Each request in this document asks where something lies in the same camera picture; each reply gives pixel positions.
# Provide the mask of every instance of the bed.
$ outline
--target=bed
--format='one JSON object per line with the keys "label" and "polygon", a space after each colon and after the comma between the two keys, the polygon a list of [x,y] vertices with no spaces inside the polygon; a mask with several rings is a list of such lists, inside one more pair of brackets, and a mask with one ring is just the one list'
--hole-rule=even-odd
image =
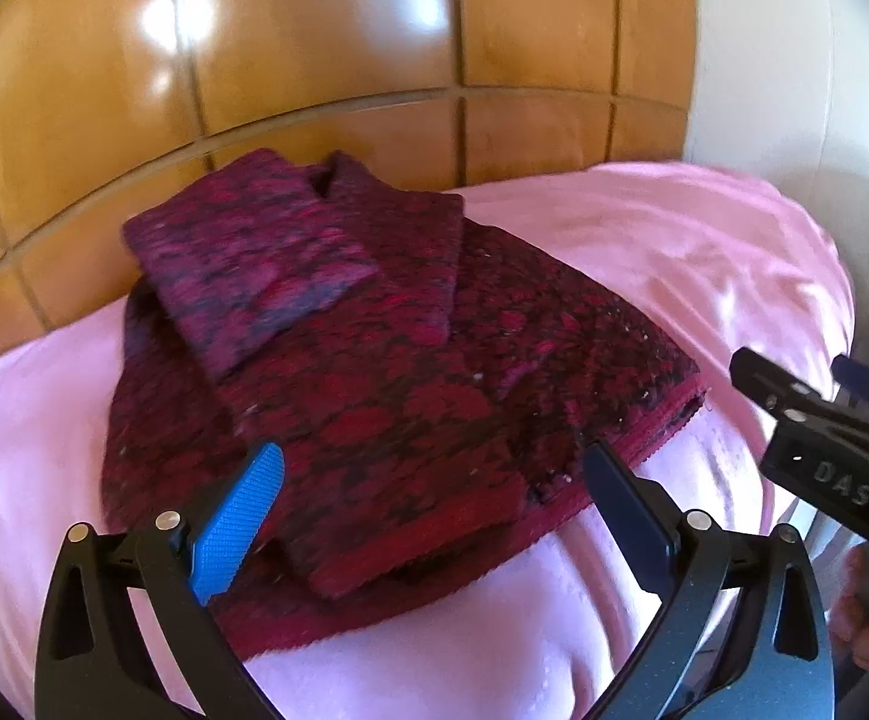
{"label": "bed", "polygon": [[[789,514],[795,502],[762,483],[754,464],[770,425],[732,399],[724,355],[770,343],[831,392],[826,362],[850,344],[855,303],[862,353],[868,343],[869,0],[0,0],[0,355],[8,352],[0,383],[20,375],[60,394],[42,398],[29,387],[12,389],[13,403],[0,398],[0,692],[21,714],[32,714],[46,567],[68,524],[97,521],[100,511],[89,458],[98,457],[98,415],[103,421],[118,375],[116,301],[137,278],[119,225],[258,146],[298,162],[343,148],[396,186],[471,187],[472,218],[589,272],[720,376],[698,432],[641,472],[682,506],[710,504],[728,527],[764,531]],[[759,175],[797,203],[730,173],[594,167],[681,157]],[[658,292],[652,282],[658,263],[644,252],[676,259],[656,224],[650,238],[658,206],[644,206],[653,208],[647,226],[626,250],[611,250],[621,239],[599,233],[610,229],[612,209],[618,224],[629,221],[635,201],[622,201],[618,187],[632,181],[654,194],[661,181],[691,186],[692,200],[667,222],[697,235],[711,234],[697,232],[699,220],[718,218],[711,204],[729,196],[761,223],[773,218],[770,262],[796,269],[811,289],[791,298],[759,293],[757,282],[740,298],[750,321],[728,316],[705,336],[690,324],[690,293]],[[538,197],[560,209],[552,216],[560,226],[537,223]],[[582,213],[591,204],[599,213]],[[756,229],[732,228],[730,240]],[[639,250],[640,269],[604,266],[645,241],[653,244]],[[591,254],[609,250],[613,258]],[[723,306],[697,308],[695,322],[721,316]],[[25,373],[26,365],[34,367]],[[50,411],[39,410],[49,400]],[[10,415],[18,421],[5,426]],[[64,451],[50,443],[59,419],[71,440]],[[85,427],[71,431],[71,423]],[[12,464],[21,442],[53,448]],[[707,461],[679,487],[666,463],[691,451]],[[8,549],[6,539],[17,543]],[[468,668],[477,690],[457,691],[455,714],[579,716],[655,608],[625,572],[596,512],[584,512],[565,533],[407,622],[249,668],[288,716],[423,717],[446,707],[412,703],[439,685],[408,673],[421,661],[404,658],[404,642],[440,629],[428,650],[445,658],[467,648],[472,659],[497,662]],[[579,595],[594,609],[584,624],[565,605]],[[511,619],[531,621],[515,629],[514,644],[482,637],[489,652],[471,639],[484,630],[471,620],[500,628]],[[391,683],[397,661],[404,689],[381,709],[362,702],[382,690],[379,675]],[[320,696],[317,673],[332,675]],[[184,699],[184,686],[173,685]],[[488,693],[503,699],[484,703]]]}

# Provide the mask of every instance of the white wall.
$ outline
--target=white wall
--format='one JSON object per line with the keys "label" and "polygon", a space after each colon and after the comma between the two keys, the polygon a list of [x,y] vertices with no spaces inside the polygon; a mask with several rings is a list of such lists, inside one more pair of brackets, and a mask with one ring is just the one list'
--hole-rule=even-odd
{"label": "white wall", "polygon": [[855,279],[869,354],[869,0],[698,0],[685,159],[801,202]]}

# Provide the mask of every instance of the wooden panel groove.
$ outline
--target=wooden panel groove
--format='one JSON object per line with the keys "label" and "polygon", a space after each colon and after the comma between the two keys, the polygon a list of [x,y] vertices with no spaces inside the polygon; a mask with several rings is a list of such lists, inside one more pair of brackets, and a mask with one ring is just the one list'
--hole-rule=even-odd
{"label": "wooden panel groove", "polygon": [[332,100],[452,83],[448,0],[214,0],[194,55],[208,132]]}
{"label": "wooden panel groove", "polygon": [[452,189],[456,132],[457,102],[442,97],[277,127],[217,151],[217,163],[227,164],[255,148],[273,148],[294,163],[312,163],[341,149],[399,189]]}
{"label": "wooden panel groove", "polygon": [[[266,133],[274,132],[284,127],[294,127],[296,124],[306,124],[306,122],[316,122],[319,119],[326,119],[343,113],[353,113],[357,111],[373,110],[375,108],[388,107],[391,105],[400,105],[404,103],[418,103],[424,100],[442,100],[442,98],[451,98],[452,100],[460,100],[460,98],[477,98],[481,95],[509,95],[509,97],[533,97],[542,93],[545,95],[554,95],[554,97],[576,98],[577,100],[600,100],[604,103],[644,103],[645,100],[637,98],[627,98],[623,95],[608,95],[601,92],[584,92],[576,89],[536,89],[527,86],[462,86],[456,88],[436,89],[436,90],[421,90],[418,92],[395,92],[384,95],[366,95],[362,98],[353,98],[352,100],[338,100],[334,103],[323,103],[321,105],[313,105],[310,108],[303,108],[298,111],[288,111],[287,113],[276,114],[267,119],[260,119],[258,122],[250,122],[250,124],[241,124],[240,127],[233,127],[225,132],[219,132],[217,135],[210,135],[205,138],[199,138],[188,146],[181,146],[174,151],[169,151],[160,157],[152,159],[149,162],[138,165],[133,170],[124,172],[122,175],[113,178],[107,183],[98,187],[95,191],[91,191],[86,196],[79,197],[76,201],[68,205],[67,208],[59,211],[53,217],[46,220],[43,224],[31,230],[25,237],[15,242],[15,247],[22,247],[28,240],[41,231],[50,229],[52,226],[64,221],[85,203],[100,201],[131,186],[132,184],[143,181],[146,178],[154,175],[166,167],[180,165],[188,160],[205,157],[210,160],[210,170],[215,170],[214,157],[217,151],[236,146],[243,141],[263,136]],[[658,109],[667,109],[672,113],[683,115],[684,111],[677,106],[668,103],[657,103],[650,101],[653,107]],[[459,108],[459,117],[464,116],[464,107]],[[458,140],[459,148],[464,146],[464,137],[466,137],[467,129],[464,127],[464,122],[459,121],[458,131],[462,137]],[[466,159],[466,149],[458,156],[462,163]]]}
{"label": "wooden panel groove", "polygon": [[615,0],[463,0],[469,84],[608,92]]}
{"label": "wooden panel groove", "polygon": [[28,306],[31,308],[31,311],[34,314],[35,319],[38,320],[38,323],[41,325],[41,329],[49,333],[52,331],[57,325],[52,322],[52,319],[47,315],[47,311],[44,309],[44,306],[41,304],[41,301],[38,299],[38,295],[35,295],[33,288],[31,288],[31,283],[25,277],[25,274],[20,269],[20,263],[18,262],[18,252],[15,250],[10,250],[6,252],[4,257],[6,264],[11,266],[12,271],[14,271],[15,276],[18,279],[18,286],[20,287],[20,292],[25,296],[25,300],[28,302]]}
{"label": "wooden panel groove", "polygon": [[[618,93],[618,81],[620,81],[620,9],[621,9],[621,0],[615,0],[615,42],[614,42],[614,50],[611,53],[611,94],[616,95]],[[612,116],[612,127],[614,124],[614,117]]]}
{"label": "wooden panel groove", "polygon": [[[121,225],[206,172],[203,158],[166,167],[102,201],[82,204],[64,224],[43,229],[17,247],[18,273],[47,319],[68,324],[124,295],[140,271],[121,241]],[[85,280],[86,272],[94,276]]]}
{"label": "wooden panel groove", "polygon": [[615,124],[618,123],[618,102],[611,100],[611,108],[608,110],[608,137],[604,141],[604,161],[611,159],[611,152],[614,150],[614,133]]}
{"label": "wooden panel groove", "polygon": [[177,16],[174,19],[174,35],[181,50],[186,97],[188,97],[188,102],[191,105],[191,114],[197,124],[198,137],[204,138],[208,133],[208,124],[207,119],[205,119],[204,100],[201,98],[201,86],[198,82],[197,62],[194,61],[194,52],[191,50],[191,46],[188,45],[188,39],[182,29],[181,20]]}
{"label": "wooden panel groove", "polygon": [[695,0],[618,0],[615,92],[690,108]]}
{"label": "wooden panel groove", "polygon": [[680,159],[684,151],[687,111],[649,100],[615,103],[612,160]]}
{"label": "wooden panel groove", "polygon": [[465,98],[466,183],[580,170],[604,161],[610,103],[594,97]]}
{"label": "wooden panel groove", "polygon": [[455,100],[455,143],[457,143],[456,187],[468,185],[468,106],[465,98]]}
{"label": "wooden panel groove", "polygon": [[17,242],[191,143],[172,0],[0,0],[0,214]]}
{"label": "wooden panel groove", "polygon": [[452,30],[450,37],[455,48],[455,81],[453,86],[464,83],[464,0],[450,0],[452,8]]}

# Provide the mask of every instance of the clamp jaw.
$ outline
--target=clamp jaw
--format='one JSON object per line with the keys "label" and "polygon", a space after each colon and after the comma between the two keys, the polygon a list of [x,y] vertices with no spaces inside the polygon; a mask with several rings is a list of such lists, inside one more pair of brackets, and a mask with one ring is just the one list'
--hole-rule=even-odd
{"label": "clamp jaw", "polygon": [[[840,357],[832,370],[869,402],[869,368]],[[735,352],[730,381],[778,420],[760,472],[869,541],[869,415],[829,403],[751,349]]]}
{"label": "clamp jaw", "polygon": [[[638,479],[595,443],[584,474],[639,584],[663,605],[586,720],[786,718],[829,720],[831,652],[824,613],[797,532],[722,530],[681,512],[656,482]],[[42,619],[35,680],[39,720],[196,717],[174,704],[151,664],[127,589],[148,591],[164,637],[211,720],[281,720],[220,635],[203,604],[226,589],[274,502],[284,461],[274,445],[183,512],[150,527],[98,536],[68,530]],[[704,689],[682,682],[722,589],[738,613]]]}

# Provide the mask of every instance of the blue clamp handle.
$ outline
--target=blue clamp handle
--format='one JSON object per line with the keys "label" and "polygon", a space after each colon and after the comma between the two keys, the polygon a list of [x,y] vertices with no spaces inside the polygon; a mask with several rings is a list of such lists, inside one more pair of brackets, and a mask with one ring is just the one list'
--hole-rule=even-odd
{"label": "blue clamp handle", "polygon": [[188,546],[191,550],[188,584],[201,605],[231,586],[282,485],[284,454],[276,443],[265,443],[258,447],[254,458]]}

